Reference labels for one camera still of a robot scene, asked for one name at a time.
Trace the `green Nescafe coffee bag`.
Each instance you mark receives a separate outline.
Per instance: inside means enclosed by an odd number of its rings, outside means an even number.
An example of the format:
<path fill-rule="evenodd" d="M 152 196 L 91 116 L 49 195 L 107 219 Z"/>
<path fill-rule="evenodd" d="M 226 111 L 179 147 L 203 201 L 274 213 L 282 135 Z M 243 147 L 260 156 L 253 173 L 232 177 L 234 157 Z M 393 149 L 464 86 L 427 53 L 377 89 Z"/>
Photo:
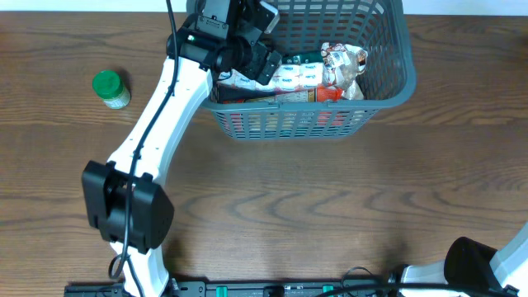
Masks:
<path fill-rule="evenodd" d="M 281 61 L 281 65 L 283 64 L 300 65 L 300 64 L 311 64 L 311 63 L 323 63 L 322 55 L 318 50 L 307 52 L 307 53 L 302 53 L 302 54 L 297 54 L 297 55 L 287 55 Z M 220 87 L 224 87 L 224 86 L 221 86 L 217 83 L 218 97 L 219 97 Z"/>

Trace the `multipack of small cartons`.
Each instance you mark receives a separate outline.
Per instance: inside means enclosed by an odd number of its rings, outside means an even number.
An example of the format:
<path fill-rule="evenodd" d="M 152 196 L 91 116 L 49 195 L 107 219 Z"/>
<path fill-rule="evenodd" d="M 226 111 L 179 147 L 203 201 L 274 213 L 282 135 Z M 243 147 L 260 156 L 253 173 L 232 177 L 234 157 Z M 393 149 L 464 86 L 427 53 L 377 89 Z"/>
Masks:
<path fill-rule="evenodd" d="M 295 92 L 313 89 L 322 85 L 324 73 L 325 67 L 323 63 L 283 64 L 276 70 L 267 85 L 247 78 L 236 70 L 221 73 L 217 83 L 224 87 L 249 91 Z"/>

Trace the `orange spaghetti packet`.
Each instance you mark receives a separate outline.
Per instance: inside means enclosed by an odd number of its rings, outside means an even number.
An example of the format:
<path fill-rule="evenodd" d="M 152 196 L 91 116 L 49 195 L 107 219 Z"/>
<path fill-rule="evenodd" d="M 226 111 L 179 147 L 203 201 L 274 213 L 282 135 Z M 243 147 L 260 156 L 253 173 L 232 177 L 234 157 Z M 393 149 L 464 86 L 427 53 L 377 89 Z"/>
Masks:
<path fill-rule="evenodd" d="M 296 92 L 257 92 L 243 89 L 219 88 L 218 103 L 307 103 L 338 101 L 343 97 L 344 91 L 335 87 L 316 87 L 314 89 Z"/>

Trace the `beige brown snack bag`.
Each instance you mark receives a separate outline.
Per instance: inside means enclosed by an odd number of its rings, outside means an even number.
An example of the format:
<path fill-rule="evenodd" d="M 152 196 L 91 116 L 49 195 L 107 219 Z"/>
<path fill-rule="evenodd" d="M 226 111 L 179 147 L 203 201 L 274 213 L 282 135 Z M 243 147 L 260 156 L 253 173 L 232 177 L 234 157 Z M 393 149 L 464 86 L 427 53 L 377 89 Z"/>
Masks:
<path fill-rule="evenodd" d="M 360 46 L 325 42 L 321 47 L 321 55 L 322 84 L 343 90 L 342 98 L 345 100 L 364 100 L 356 79 L 366 71 L 368 52 Z"/>

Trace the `green lidded jar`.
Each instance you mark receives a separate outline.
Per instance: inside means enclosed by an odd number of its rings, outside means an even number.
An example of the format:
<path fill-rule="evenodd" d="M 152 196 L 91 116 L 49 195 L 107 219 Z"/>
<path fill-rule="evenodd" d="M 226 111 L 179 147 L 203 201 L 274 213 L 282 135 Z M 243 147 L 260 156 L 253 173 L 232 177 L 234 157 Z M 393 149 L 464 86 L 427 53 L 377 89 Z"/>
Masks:
<path fill-rule="evenodd" d="M 130 103 L 130 92 L 115 71 L 103 70 L 96 74 L 92 80 L 92 89 L 111 109 L 121 109 Z"/>

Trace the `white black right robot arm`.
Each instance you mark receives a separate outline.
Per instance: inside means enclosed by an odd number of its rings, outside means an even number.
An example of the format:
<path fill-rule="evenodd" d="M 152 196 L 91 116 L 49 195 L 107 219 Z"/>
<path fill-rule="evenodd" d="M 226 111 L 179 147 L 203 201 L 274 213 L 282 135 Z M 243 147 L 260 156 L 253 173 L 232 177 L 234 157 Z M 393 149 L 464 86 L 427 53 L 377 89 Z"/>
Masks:
<path fill-rule="evenodd" d="M 527 227 L 497 250 L 467 237 L 457 238 L 445 259 L 428 265 L 404 265 L 390 283 L 468 285 L 527 297 Z"/>

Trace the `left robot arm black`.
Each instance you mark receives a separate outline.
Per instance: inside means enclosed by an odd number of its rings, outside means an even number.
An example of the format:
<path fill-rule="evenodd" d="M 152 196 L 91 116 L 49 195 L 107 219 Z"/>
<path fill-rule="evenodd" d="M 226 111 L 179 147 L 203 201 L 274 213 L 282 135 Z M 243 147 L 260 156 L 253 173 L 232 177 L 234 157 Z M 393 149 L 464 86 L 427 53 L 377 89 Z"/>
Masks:
<path fill-rule="evenodd" d="M 237 71 L 266 85 L 281 63 L 262 43 L 280 19 L 267 1 L 190 1 L 172 24 L 156 89 L 127 139 L 105 163 L 82 172 L 88 223 L 115 251 L 109 287 L 96 295 L 166 296 L 162 245 L 174 215 L 164 191 L 172 157 L 215 79 Z"/>

